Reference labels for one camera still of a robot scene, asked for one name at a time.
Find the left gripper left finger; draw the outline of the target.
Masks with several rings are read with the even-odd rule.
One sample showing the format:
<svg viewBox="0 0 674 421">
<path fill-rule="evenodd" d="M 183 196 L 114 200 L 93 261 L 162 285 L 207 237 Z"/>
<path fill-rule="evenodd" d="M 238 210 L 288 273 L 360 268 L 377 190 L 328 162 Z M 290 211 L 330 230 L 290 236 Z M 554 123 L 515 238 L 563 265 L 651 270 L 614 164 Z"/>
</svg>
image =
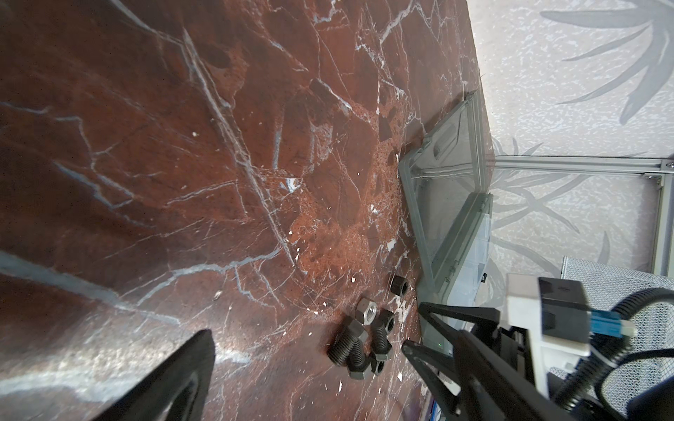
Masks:
<svg viewBox="0 0 674 421">
<path fill-rule="evenodd" d="M 209 329 L 195 333 L 98 420 L 202 419 L 215 362 Z"/>
</svg>

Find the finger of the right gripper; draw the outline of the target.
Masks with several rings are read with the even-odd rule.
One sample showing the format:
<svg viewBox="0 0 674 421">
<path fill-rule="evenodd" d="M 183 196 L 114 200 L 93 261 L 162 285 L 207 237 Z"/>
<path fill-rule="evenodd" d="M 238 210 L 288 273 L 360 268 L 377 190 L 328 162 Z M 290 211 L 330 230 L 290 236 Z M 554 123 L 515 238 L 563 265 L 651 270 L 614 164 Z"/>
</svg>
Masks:
<svg viewBox="0 0 674 421">
<path fill-rule="evenodd" d="M 470 332 L 476 337 L 491 337 L 498 330 L 500 311 L 495 308 L 448 306 L 437 303 L 421 303 L 419 315 L 443 337 L 456 337 L 458 330 L 446 324 L 440 316 L 472 323 Z"/>
<path fill-rule="evenodd" d="M 462 420 L 461 385 L 455 359 L 412 340 L 405 340 L 402 353 L 428 387 L 446 420 Z"/>
</svg>

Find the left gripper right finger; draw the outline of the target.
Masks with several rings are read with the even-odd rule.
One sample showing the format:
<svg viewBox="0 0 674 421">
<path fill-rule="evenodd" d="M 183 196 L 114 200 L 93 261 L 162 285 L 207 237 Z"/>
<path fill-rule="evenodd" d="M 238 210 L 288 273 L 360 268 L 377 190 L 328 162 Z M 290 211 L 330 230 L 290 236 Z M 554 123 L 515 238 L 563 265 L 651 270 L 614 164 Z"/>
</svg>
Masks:
<svg viewBox="0 0 674 421">
<path fill-rule="evenodd" d="M 462 412 L 468 419 L 571 419 L 471 333 L 460 331 L 453 345 Z"/>
</svg>

